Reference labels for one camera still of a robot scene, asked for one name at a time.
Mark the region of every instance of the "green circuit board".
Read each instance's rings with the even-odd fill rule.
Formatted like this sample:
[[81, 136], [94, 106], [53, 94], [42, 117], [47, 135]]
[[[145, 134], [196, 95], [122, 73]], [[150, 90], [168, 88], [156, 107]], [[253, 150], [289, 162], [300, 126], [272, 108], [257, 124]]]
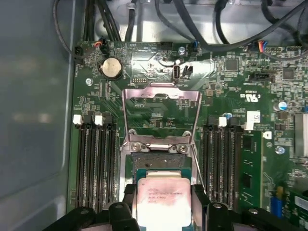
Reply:
[[[82, 42], [80, 46], [87, 50], [93, 44], [93, 42]], [[179, 55], [179, 47], [185, 48], [184, 54]], [[77, 205], [95, 207], [96, 203], [101, 203], [104, 206], [118, 199], [120, 147], [125, 138], [122, 91], [143, 89], [150, 83], [173, 83], [180, 90], [201, 93], [195, 145], [208, 190], [213, 187], [219, 188], [217, 185], [208, 184], [209, 178], [205, 176], [207, 169], [205, 159], [208, 148], [211, 148], [208, 144], [205, 145], [205, 137], [209, 134], [206, 131], [209, 118], [218, 121], [219, 117], [228, 113], [235, 119], [240, 129], [237, 144], [239, 155], [236, 169], [233, 169], [237, 174], [231, 179], [230, 184], [238, 187], [234, 195], [237, 209], [259, 206], [270, 211], [270, 198], [275, 194], [277, 186], [291, 187], [295, 177], [307, 177], [306, 167], [298, 164], [302, 158], [296, 156], [294, 152], [293, 115], [303, 112], [307, 103], [305, 99], [308, 96], [308, 59], [280, 62], [271, 60], [259, 52], [250, 51], [247, 47], [229, 52], [201, 54], [200, 48], [194, 50], [188, 43], [109, 42], [107, 51], [110, 57], [121, 61], [122, 77], [116, 81], [109, 81], [98, 71], [98, 63], [105, 59], [100, 49], [96, 49], [84, 63], [76, 64], [73, 114], [103, 115], [107, 117], [106, 119], [112, 119], [113, 130], [106, 130], [102, 135], [104, 140], [108, 139], [108, 142], [104, 143], [110, 144], [112, 155], [105, 156], [104, 160], [97, 159], [99, 158], [97, 154], [89, 159], [86, 157], [87, 154], [80, 157], [80, 152], [85, 148], [85, 145], [80, 147], [80, 143], [85, 141], [80, 138], [80, 130], [72, 128], [68, 211]], [[266, 51], [273, 55], [289, 57], [299, 54], [301, 48], [267, 47]], [[190, 66], [193, 67], [192, 73], [174, 79], [172, 66], [175, 62], [178, 62], [181, 73]], [[86, 84], [87, 78], [92, 80], [89, 86]], [[287, 109], [278, 111], [279, 102], [286, 102]], [[157, 95], [153, 99], [130, 99], [126, 101], [128, 126], [138, 135], [153, 135], [160, 138], [182, 136], [184, 131], [192, 131], [197, 107], [198, 102], [173, 100], [165, 95]], [[254, 117], [252, 130], [241, 127], [251, 119], [249, 113]], [[227, 136], [225, 131], [221, 133], [219, 129], [216, 134]], [[223, 142], [223, 139], [216, 136], [213, 138], [217, 142]], [[99, 142], [99, 138], [93, 142], [93, 152], [99, 147]], [[277, 147], [283, 147], [285, 153], [277, 154]], [[83, 163], [85, 167], [82, 168], [83, 175], [80, 175], [82, 158], [85, 159]], [[98, 166], [100, 161], [102, 166], [105, 166], [103, 170]], [[94, 172], [88, 171], [87, 166], [93, 166], [91, 169], [95, 169]], [[223, 168], [221, 165], [216, 171], [223, 171]], [[98, 174], [102, 174], [106, 179], [100, 179], [103, 186], [100, 186], [100, 189]], [[130, 170], [126, 171], [125, 178], [127, 182], [131, 180]], [[85, 199], [77, 202], [81, 194], [85, 195], [89, 191], [78, 191], [80, 190], [78, 187], [81, 186], [78, 181], [82, 181], [84, 187], [87, 185], [87, 188], [96, 195], [88, 204], [85, 204], [87, 203]], [[108, 196], [98, 200], [99, 190]]]

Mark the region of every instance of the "integrated circuit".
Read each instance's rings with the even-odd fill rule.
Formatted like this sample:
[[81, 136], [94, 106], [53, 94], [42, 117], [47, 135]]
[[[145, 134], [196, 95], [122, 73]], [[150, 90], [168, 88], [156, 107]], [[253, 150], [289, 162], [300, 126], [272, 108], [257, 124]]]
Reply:
[[294, 79], [294, 69], [284, 68], [282, 71], [282, 78], [285, 80], [293, 80]]
[[227, 59], [226, 60], [226, 70], [227, 71], [237, 71], [238, 70], [237, 59]]

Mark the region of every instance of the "chip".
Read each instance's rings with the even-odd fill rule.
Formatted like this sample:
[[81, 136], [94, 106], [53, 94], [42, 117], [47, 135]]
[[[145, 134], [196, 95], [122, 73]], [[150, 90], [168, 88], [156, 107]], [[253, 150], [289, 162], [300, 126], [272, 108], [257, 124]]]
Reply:
[[138, 224], [150, 230], [181, 230], [191, 223], [191, 201], [191, 183], [186, 178], [142, 178], [138, 181]]
[[246, 173], [243, 174], [243, 186], [249, 189], [251, 188], [251, 176]]
[[227, 71], [237, 71], [237, 59], [227, 59], [226, 60], [226, 69]]
[[294, 69], [292, 68], [284, 68], [282, 72], [283, 79], [292, 80], [294, 79]]
[[243, 148], [245, 150], [251, 151], [252, 149], [252, 137], [251, 136], [243, 136]]

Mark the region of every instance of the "capacitor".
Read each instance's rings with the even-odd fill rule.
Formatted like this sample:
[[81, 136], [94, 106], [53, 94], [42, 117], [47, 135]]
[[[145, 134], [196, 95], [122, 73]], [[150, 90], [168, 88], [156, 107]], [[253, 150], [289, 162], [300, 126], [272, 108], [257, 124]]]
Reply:
[[281, 146], [277, 146], [277, 147], [275, 148], [275, 152], [276, 152], [277, 154], [279, 154], [279, 155], [282, 155], [282, 154], [285, 153], [285, 148], [284, 148], [284, 147], [281, 147]]
[[227, 113], [225, 112], [224, 114], [222, 114], [222, 116], [226, 117], [227, 120], [231, 119], [233, 117], [233, 115], [231, 113]]
[[108, 80], [118, 80], [123, 75], [123, 65], [117, 58], [110, 57], [98, 65], [100, 73]]
[[279, 111], [285, 111], [288, 108], [288, 104], [284, 101], [277, 102], [274, 104], [274, 110], [279, 112]]

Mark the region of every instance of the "white sticker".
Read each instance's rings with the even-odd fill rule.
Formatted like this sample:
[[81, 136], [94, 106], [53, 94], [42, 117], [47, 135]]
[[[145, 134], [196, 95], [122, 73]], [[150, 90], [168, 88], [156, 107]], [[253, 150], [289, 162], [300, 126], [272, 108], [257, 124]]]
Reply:
[[298, 196], [295, 196], [295, 204], [298, 206], [298, 207], [301, 207], [303, 208], [304, 210], [307, 210], [308, 211], [308, 201], [298, 197]]
[[259, 111], [247, 111], [247, 122], [260, 123], [261, 114]]

